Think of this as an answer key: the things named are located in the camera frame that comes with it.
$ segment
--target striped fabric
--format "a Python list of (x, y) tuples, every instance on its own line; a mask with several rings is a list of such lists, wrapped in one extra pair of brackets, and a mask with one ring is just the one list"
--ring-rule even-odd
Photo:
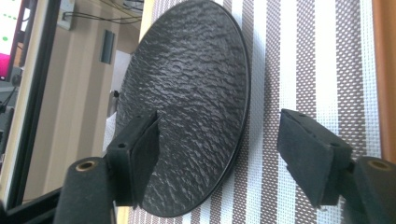
[[(153, 22), (182, 0), (157, 0)], [(252, 63), (251, 108), (229, 179), (176, 218), (130, 210), (130, 223), (343, 223), (342, 206), (313, 209), (276, 152), (279, 111), (303, 112), (380, 157), (370, 0), (217, 0), (235, 17)]]

